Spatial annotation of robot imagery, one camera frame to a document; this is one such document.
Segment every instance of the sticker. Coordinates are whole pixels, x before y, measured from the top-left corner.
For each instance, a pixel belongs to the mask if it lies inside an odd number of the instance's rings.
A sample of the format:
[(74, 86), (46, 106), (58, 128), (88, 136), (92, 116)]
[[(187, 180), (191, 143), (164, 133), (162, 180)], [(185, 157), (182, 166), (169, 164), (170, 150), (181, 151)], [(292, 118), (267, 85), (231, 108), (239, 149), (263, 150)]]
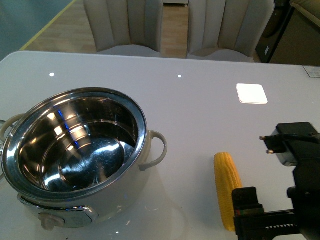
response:
[(303, 66), (310, 78), (320, 78), (320, 66)]
[(267, 104), (268, 99), (264, 88), (259, 84), (244, 84), (236, 85), (238, 97), (243, 104)]
[(266, 49), (264, 51), (264, 55), (267, 55), (268, 52), (269, 52), (269, 46), (266, 46)]

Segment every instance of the corn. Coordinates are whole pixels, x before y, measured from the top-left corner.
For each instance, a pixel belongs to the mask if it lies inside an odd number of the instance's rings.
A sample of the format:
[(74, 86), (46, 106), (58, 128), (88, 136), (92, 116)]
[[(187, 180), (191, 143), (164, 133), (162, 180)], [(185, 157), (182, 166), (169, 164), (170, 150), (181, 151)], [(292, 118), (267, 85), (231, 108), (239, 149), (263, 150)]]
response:
[(228, 231), (235, 232), (232, 191), (242, 188), (242, 183), (236, 165), (228, 152), (218, 152), (214, 156), (214, 172), (223, 226)]

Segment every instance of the stainless steel pot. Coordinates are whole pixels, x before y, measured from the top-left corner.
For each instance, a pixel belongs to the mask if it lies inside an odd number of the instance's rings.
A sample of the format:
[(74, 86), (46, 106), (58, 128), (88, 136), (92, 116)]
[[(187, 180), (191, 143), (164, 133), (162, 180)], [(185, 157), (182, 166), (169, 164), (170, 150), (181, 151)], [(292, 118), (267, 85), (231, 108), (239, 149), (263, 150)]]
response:
[[(167, 153), (166, 139), (148, 130), (138, 104), (111, 89), (55, 95), (8, 120), (0, 138), (17, 120), (4, 142), (3, 173), (46, 230), (82, 227), (122, 212), (144, 188), (147, 169)], [(163, 152), (146, 162), (153, 138), (163, 142)]]

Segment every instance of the glossy table surface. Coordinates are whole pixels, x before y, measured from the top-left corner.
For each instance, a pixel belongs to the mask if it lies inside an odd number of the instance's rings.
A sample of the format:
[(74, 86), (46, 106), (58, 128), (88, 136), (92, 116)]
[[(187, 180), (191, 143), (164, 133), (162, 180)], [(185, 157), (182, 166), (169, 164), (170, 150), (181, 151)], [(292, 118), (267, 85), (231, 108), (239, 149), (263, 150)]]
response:
[[(235, 240), (220, 217), (214, 155), (231, 153), (243, 186), (257, 188), (265, 211), (287, 210), (293, 168), (266, 155), (259, 136), (279, 123), (310, 122), (320, 131), (320, 79), (297, 65), (25, 51), (0, 62), (0, 81), (2, 120), (66, 90), (103, 87), (133, 98), (148, 129), (168, 142), (138, 201), (115, 218), (82, 228), (43, 230), (1, 180), (2, 240)], [(237, 84), (262, 85), (268, 103), (241, 103)], [(150, 158), (161, 148), (155, 141)]]

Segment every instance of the beige chair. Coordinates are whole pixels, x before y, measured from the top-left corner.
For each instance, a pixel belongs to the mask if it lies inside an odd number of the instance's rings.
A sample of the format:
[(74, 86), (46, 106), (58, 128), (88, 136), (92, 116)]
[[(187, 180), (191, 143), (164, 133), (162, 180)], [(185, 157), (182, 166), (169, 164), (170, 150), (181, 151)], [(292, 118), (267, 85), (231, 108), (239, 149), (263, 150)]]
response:
[(254, 62), (274, 0), (190, 0), (187, 59)]
[(96, 51), (161, 56), (163, 0), (84, 0)]

